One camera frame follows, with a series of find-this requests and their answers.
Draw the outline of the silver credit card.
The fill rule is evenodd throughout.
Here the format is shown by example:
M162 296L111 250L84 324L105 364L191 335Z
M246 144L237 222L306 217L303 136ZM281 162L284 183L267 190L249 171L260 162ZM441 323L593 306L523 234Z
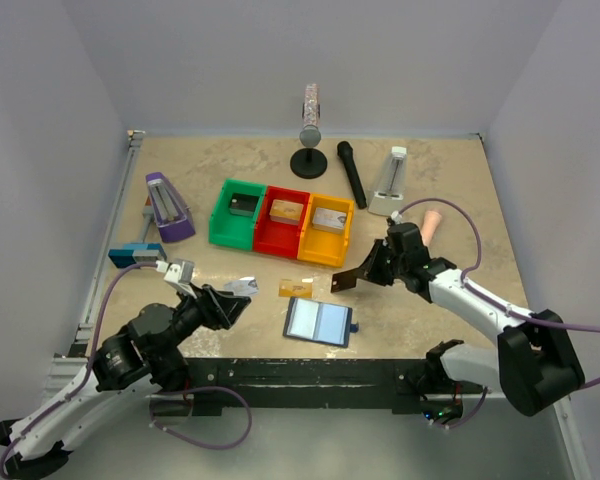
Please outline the silver credit card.
M253 296L259 292L259 286L254 276L242 277L227 282L223 289L238 296Z

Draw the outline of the gold VIP credit card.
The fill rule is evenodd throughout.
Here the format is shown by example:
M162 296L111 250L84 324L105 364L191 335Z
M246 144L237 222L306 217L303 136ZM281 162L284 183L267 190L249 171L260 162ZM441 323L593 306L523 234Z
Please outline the gold VIP credit card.
M281 279L279 282L278 295L280 297L313 297L313 279Z

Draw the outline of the blue leather card holder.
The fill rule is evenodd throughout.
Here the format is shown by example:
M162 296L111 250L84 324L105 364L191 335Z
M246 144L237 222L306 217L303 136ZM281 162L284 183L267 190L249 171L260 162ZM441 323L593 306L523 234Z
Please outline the blue leather card holder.
M286 338L347 348L359 324L353 321L350 307L291 297L285 317L283 336Z

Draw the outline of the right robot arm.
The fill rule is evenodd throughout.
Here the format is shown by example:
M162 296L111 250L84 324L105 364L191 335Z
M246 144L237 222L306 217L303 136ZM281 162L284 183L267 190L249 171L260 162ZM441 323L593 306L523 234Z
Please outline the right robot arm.
M452 262L431 257L413 223L390 225L360 266L333 275L331 290L353 289L359 281L379 286L400 281L492 343L483 349L452 340L431 349L425 378L435 391L470 382L502 392L519 413L533 416L585 384L559 315L551 310L534 313L491 296Z

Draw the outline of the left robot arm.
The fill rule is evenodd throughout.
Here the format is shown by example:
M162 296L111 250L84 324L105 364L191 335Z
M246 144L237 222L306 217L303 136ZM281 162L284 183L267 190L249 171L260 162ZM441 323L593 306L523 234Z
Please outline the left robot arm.
M198 328L228 330L251 300L191 285L175 307L153 303L107 338L76 376L36 412L0 422L4 479L42 479L84 441L154 394L197 392L179 345Z

